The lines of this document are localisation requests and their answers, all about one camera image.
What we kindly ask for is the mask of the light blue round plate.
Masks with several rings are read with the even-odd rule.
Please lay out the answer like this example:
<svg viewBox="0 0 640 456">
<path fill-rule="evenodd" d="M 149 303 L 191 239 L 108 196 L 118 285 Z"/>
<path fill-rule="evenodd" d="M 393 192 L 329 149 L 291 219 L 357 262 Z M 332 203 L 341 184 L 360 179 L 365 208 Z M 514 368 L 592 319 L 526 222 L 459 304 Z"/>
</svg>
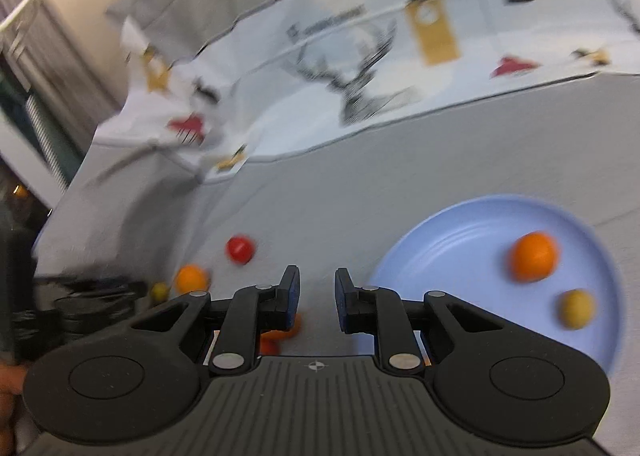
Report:
<svg viewBox="0 0 640 456">
<path fill-rule="evenodd" d="M 549 235 L 560 250 L 554 272 L 535 283 L 512 277 L 509 254 L 528 233 Z M 370 285 L 419 300 L 442 290 L 593 358 L 612 374 L 623 346 L 623 285 L 611 255 L 592 228 L 568 211 L 520 195 L 490 195 L 433 214 L 390 248 Z M 564 292 L 583 289 L 596 315 L 571 330 L 558 317 Z"/>
</svg>

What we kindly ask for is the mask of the grey sofa cover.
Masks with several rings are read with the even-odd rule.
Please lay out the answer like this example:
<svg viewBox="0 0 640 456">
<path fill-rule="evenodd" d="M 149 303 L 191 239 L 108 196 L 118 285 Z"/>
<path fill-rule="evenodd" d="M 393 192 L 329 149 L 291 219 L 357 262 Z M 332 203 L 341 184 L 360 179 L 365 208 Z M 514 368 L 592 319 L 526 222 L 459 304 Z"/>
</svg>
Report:
<svg viewBox="0 0 640 456">
<path fill-rule="evenodd" d="M 122 25 L 141 18 L 195 51 L 235 16 L 271 0 L 117 0 Z M 450 420 L 411 379 L 384 375 L 338 330 L 338 268 L 367 285 L 401 237 L 435 213 L 490 195 L 558 206 L 587 224 L 623 285 L 625 327 L 597 431 L 544 442 L 542 454 L 639 450 L 639 72 L 538 86 L 370 127 L 295 155 L 248 158 L 205 179 L 163 150 L 93 137 L 36 246 L 42 276 L 164 280 L 186 262 L 213 272 L 215 300 L 277 285 L 299 269 L 296 337 L 253 370 L 210 380 L 174 424 L 125 442 L 73 442 L 41 431 L 33 455 L 520 454 Z M 233 263 L 233 235 L 254 240 Z"/>
</svg>

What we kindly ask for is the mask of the orange back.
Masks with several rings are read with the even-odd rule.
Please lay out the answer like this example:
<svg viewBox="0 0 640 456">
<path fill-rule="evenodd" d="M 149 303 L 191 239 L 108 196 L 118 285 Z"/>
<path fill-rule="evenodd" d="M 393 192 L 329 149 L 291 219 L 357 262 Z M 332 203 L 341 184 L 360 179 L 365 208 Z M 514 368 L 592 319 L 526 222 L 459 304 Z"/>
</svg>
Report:
<svg viewBox="0 0 640 456">
<path fill-rule="evenodd" d="M 193 291 L 208 291 L 209 272 L 195 264 L 183 265 L 174 278 L 175 290 L 178 294 L 190 294 Z"/>
</svg>

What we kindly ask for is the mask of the orange mandarin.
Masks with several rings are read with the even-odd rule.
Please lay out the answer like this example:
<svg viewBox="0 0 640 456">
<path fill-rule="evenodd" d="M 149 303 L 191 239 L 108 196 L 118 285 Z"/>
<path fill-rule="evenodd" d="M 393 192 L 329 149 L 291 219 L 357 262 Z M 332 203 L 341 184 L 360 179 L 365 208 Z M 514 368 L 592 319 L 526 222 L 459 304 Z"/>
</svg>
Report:
<svg viewBox="0 0 640 456">
<path fill-rule="evenodd" d="M 259 354 L 265 356 L 277 356 L 281 353 L 281 343 L 291 340 L 297 336 L 302 329 L 303 315 L 297 313 L 294 318 L 294 324 L 290 330 L 281 332 L 280 330 L 272 330 L 265 332 L 260 336 Z"/>
<path fill-rule="evenodd" d="M 553 237 L 536 231 L 519 238 L 509 249 L 508 268 L 519 283 L 535 283 L 549 277 L 556 269 L 561 250 Z"/>
</svg>

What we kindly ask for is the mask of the printed deer pattern cushion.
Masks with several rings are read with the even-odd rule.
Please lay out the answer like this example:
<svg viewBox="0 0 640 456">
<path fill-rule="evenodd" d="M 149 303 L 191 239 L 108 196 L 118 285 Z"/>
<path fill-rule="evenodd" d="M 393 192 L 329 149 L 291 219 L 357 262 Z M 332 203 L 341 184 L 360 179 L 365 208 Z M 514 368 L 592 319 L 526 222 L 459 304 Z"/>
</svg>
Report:
<svg viewBox="0 0 640 456">
<path fill-rule="evenodd" d="M 128 98 L 94 139 L 211 180 L 414 115 L 637 75 L 639 0 L 271 0 L 195 51 L 130 15 L 122 46 Z"/>
</svg>

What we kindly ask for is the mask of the yellow-green longan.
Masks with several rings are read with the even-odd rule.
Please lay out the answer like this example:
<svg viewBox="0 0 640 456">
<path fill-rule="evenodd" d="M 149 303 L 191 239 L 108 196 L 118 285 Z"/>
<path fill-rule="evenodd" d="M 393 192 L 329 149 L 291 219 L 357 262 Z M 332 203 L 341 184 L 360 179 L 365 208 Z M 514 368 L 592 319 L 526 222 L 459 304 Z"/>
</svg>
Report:
<svg viewBox="0 0 640 456">
<path fill-rule="evenodd" d="M 559 296 L 558 317 L 561 324 L 571 330 L 588 326 L 597 313 L 597 301 L 588 290 L 577 288 Z"/>
<path fill-rule="evenodd" d="M 155 283 L 149 291 L 150 300 L 153 306 L 165 303 L 170 296 L 170 287 L 164 282 Z"/>
</svg>

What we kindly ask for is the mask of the red cherry tomato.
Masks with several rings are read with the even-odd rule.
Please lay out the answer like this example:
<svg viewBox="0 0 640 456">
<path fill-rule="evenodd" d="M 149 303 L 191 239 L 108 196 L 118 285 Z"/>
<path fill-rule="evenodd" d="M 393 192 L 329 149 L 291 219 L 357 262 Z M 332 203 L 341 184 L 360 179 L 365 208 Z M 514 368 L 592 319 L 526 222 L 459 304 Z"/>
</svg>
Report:
<svg viewBox="0 0 640 456">
<path fill-rule="evenodd" d="M 256 245 L 250 236 L 233 235 L 226 243 L 227 257 L 235 264 L 246 265 L 253 259 Z"/>
</svg>

